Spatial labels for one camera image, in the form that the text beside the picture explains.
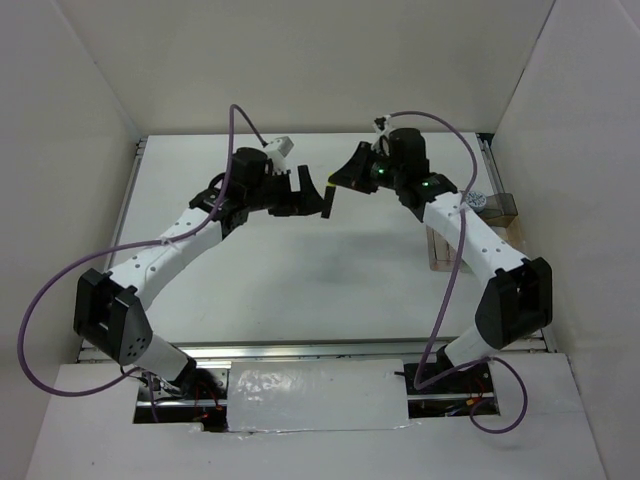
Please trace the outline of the clear compartment organizer box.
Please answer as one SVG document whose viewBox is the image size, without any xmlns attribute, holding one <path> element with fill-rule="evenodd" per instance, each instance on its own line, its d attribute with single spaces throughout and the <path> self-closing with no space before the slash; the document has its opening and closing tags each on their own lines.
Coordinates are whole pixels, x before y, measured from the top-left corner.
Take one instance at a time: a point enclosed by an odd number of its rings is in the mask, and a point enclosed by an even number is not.
<svg viewBox="0 0 640 480">
<path fill-rule="evenodd" d="M 488 197 L 487 207 L 477 215 L 503 241 L 511 247 L 524 252 L 526 250 L 525 241 L 521 232 L 518 210 L 513 195 L 511 193 L 496 193 L 486 196 Z M 450 272 L 454 265 L 455 248 L 430 227 L 426 228 L 426 244 L 430 269 L 439 272 Z"/>
</svg>

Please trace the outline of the white foil sheet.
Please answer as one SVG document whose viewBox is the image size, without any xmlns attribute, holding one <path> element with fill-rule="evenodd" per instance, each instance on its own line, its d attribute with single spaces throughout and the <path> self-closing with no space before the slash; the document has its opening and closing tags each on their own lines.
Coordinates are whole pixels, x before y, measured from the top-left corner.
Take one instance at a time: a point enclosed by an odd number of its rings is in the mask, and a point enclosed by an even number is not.
<svg viewBox="0 0 640 480">
<path fill-rule="evenodd" d="M 232 432 L 392 430 L 409 424 L 398 359 L 235 362 L 227 387 Z"/>
</svg>

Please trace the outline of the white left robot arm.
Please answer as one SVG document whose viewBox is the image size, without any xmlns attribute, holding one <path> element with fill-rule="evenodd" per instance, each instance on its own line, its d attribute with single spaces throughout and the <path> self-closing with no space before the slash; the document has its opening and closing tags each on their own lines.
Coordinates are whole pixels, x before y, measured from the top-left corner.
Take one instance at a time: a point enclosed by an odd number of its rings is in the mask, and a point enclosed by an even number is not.
<svg viewBox="0 0 640 480">
<path fill-rule="evenodd" d="M 214 177 L 151 246 L 105 273 L 87 270 L 78 280 L 74 331 L 120 366 L 157 376 L 176 399 L 189 397 L 198 383 L 212 385 L 212 375 L 194 358 L 153 332 L 147 311 L 172 280 L 251 213 L 290 217 L 322 211 L 324 200 L 308 167 L 298 166 L 294 190 L 284 158 L 278 150 L 236 150 L 229 171 Z"/>
</svg>

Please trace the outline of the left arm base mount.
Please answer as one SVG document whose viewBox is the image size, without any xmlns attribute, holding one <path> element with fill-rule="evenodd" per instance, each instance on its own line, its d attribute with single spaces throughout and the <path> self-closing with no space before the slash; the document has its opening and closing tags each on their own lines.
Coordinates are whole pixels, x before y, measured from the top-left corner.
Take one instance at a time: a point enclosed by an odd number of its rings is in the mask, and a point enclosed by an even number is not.
<svg viewBox="0 0 640 480">
<path fill-rule="evenodd" d="M 204 431 L 226 432 L 229 377 L 229 364 L 199 368 L 182 387 L 156 375 L 134 374 L 138 393 L 132 422 L 138 425 L 194 423 Z"/>
</svg>

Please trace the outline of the black yellow-capped highlighter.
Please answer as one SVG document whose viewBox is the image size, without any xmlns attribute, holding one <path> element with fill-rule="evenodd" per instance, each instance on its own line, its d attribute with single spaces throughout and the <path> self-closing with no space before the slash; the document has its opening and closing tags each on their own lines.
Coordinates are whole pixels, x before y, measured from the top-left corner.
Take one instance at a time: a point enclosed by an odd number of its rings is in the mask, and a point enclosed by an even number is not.
<svg viewBox="0 0 640 480">
<path fill-rule="evenodd" d="M 333 176 L 334 174 L 331 174 L 328 177 L 327 183 L 325 186 L 324 203 L 323 203 L 323 209 L 321 211 L 322 219 L 329 219 L 331 216 L 336 189 L 337 189 L 336 185 L 333 182 Z"/>
</svg>

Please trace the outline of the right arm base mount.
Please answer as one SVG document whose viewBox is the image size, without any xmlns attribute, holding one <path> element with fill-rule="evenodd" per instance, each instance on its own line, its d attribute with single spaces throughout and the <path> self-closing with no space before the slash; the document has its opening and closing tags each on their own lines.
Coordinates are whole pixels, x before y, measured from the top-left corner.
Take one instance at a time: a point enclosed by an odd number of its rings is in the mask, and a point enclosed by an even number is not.
<svg viewBox="0 0 640 480">
<path fill-rule="evenodd" d="M 416 389 L 417 363 L 404 363 L 394 375 L 405 382 L 410 419 L 463 417 L 473 407 L 477 415 L 497 415 L 494 385 L 486 364 L 452 373 L 423 389 Z"/>
</svg>

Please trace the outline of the aluminium front rail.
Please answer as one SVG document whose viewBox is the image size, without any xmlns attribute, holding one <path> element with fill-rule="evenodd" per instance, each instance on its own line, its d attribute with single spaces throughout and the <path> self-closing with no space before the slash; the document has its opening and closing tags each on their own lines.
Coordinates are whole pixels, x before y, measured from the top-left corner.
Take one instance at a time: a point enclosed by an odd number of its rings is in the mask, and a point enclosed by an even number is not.
<svg viewBox="0 0 640 480">
<path fill-rule="evenodd" d="M 426 344 L 426 340 L 385 340 L 351 343 L 181 346 L 180 350 L 197 361 L 277 360 L 349 358 L 362 356 L 420 356 L 423 353 Z"/>
</svg>

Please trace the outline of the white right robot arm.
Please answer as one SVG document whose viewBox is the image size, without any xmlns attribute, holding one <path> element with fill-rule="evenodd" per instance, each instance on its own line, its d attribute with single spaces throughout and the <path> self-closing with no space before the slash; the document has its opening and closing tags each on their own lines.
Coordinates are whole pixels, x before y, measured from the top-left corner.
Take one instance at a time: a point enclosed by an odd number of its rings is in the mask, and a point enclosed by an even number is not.
<svg viewBox="0 0 640 480">
<path fill-rule="evenodd" d="M 552 321 L 552 269 L 504 241 L 444 175 L 431 171 L 427 143 L 413 128 L 400 128 L 370 144 L 329 177 L 335 187 L 365 194 L 392 190 L 400 203 L 462 256 L 484 292 L 471 326 L 436 354 L 436 379 L 448 392 L 471 379 L 470 366 Z"/>
</svg>

